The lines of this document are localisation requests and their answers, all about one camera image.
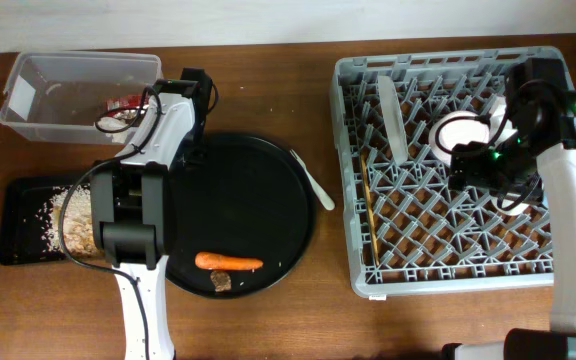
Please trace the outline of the white tissue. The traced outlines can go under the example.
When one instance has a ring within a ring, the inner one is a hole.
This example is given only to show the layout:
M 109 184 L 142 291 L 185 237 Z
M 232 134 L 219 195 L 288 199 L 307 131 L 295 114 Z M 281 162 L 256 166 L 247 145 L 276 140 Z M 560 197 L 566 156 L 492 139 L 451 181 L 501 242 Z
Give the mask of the white tissue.
M 130 132 L 138 125 L 141 115 L 136 110 L 111 111 L 102 115 L 95 123 L 95 128 L 105 134 L 113 143 L 125 144 Z

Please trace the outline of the pink plastic bowl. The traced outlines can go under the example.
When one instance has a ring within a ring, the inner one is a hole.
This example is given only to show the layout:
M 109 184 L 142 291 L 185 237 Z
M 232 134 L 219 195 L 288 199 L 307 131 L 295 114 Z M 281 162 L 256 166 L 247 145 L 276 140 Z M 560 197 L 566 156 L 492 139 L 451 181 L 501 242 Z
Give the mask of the pink plastic bowl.
M 468 144 L 471 141 L 487 143 L 490 136 L 489 126 L 477 120 L 478 115 L 469 111 L 454 111 L 439 119 L 430 129 L 428 144 L 432 154 L 446 165 L 451 155 L 440 149 L 452 149 L 455 145 Z

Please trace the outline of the wooden chopstick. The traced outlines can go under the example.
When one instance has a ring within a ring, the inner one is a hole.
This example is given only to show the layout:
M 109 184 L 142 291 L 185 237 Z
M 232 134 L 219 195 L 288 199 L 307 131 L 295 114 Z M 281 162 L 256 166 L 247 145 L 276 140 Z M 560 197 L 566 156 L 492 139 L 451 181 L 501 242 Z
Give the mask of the wooden chopstick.
M 374 219 L 374 212 L 373 212 L 373 202 L 371 197 L 370 191 L 370 181 L 367 171 L 367 156 L 365 152 L 360 153 L 360 166 L 363 178 L 363 187 L 364 187 L 364 195 L 365 195 L 365 203 L 366 203 L 366 211 L 367 211 L 367 219 L 368 224 L 370 227 L 370 239 L 371 239 L 371 247 L 372 247 L 372 255 L 374 259 L 375 267 L 378 268 L 380 266 L 380 258 L 379 258 L 379 244 L 378 238 L 376 235 L 376 228 L 375 228 L 375 219 Z

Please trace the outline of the small white cup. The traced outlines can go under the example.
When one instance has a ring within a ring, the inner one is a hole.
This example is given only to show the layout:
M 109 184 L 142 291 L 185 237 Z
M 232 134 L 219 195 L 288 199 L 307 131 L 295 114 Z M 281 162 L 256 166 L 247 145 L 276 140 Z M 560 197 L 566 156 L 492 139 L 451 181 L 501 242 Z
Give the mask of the small white cup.
M 505 216 L 518 216 L 530 207 L 530 204 L 527 203 L 519 203 L 513 206 L 514 201 L 514 198 L 497 198 L 493 201 L 493 205 L 500 213 Z

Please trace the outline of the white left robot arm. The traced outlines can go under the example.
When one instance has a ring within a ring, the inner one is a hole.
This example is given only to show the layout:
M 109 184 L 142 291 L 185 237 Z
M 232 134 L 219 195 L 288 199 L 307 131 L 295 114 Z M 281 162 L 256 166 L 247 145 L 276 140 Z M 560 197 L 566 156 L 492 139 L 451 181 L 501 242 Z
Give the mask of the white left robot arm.
M 205 70 L 186 68 L 177 80 L 144 87 L 137 106 L 102 113 L 106 134 L 134 132 L 114 157 L 81 177 L 90 189 L 92 235 L 115 277 L 122 305 L 125 356 L 173 359 L 166 309 L 166 268 L 176 238 L 170 175 L 204 156 L 208 114 L 219 99 Z

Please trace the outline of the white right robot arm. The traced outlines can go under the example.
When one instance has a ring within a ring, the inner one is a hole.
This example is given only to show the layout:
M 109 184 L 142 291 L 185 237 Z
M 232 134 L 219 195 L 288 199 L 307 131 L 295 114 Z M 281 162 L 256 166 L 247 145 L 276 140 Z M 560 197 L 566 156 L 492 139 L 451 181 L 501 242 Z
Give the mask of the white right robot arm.
M 576 91 L 557 59 L 530 58 L 505 75 L 506 109 L 472 121 L 493 135 L 443 147 L 449 186 L 487 190 L 514 204 L 547 201 L 554 257 L 553 304 L 547 331 L 514 328 L 497 343 L 447 344 L 445 359 L 576 359 Z

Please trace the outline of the rice and peanut scraps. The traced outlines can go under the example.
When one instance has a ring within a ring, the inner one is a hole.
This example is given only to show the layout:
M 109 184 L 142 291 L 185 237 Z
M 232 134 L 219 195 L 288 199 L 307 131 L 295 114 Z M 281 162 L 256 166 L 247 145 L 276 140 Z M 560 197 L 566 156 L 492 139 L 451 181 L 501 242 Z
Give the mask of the rice and peanut scraps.
M 40 243 L 44 253 L 63 253 L 58 239 L 58 225 L 68 186 L 52 187 L 47 200 L 40 202 L 34 215 L 39 221 Z M 92 229 L 90 190 L 80 185 L 70 198 L 63 224 L 64 242 L 74 257 L 97 257 L 102 252 L 95 246 Z

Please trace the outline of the red strawberry snack wrapper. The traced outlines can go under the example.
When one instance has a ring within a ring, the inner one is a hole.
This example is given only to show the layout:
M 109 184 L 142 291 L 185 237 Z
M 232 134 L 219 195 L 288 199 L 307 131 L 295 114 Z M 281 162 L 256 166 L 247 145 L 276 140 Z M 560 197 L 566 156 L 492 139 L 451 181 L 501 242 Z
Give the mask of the red strawberry snack wrapper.
M 141 95 L 127 95 L 122 97 L 110 98 L 106 104 L 107 111 L 124 111 L 125 109 L 135 109 L 139 107 Z

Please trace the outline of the grey plate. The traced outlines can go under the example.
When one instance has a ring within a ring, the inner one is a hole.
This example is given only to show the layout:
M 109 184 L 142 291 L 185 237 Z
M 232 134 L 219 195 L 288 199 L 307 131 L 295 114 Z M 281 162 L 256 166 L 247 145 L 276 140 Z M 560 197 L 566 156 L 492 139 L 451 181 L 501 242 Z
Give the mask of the grey plate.
M 377 90 L 392 160 L 402 165 L 408 159 L 408 144 L 396 87 L 389 76 L 379 75 Z

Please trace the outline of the white plastic fork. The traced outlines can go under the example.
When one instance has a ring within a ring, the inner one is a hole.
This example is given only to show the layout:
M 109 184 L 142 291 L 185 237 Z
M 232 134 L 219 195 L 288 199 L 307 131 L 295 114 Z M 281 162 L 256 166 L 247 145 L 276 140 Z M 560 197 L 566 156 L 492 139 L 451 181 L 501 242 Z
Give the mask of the white plastic fork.
M 327 210 L 327 211 L 332 211 L 335 209 L 336 205 L 335 202 L 332 200 L 332 198 L 329 196 L 329 194 L 323 189 L 323 187 L 314 179 L 314 177 L 311 175 L 311 173 L 308 171 L 307 166 L 305 164 L 305 162 L 301 159 L 301 157 L 295 152 L 294 149 L 290 149 L 289 153 L 294 157 L 294 159 L 299 163 L 299 165 L 302 167 L 302 169 L 304 170 L 311 188 L 315 194 L 315 196 L 319 199 L 320 203 L 322 204 L 322 206 Z

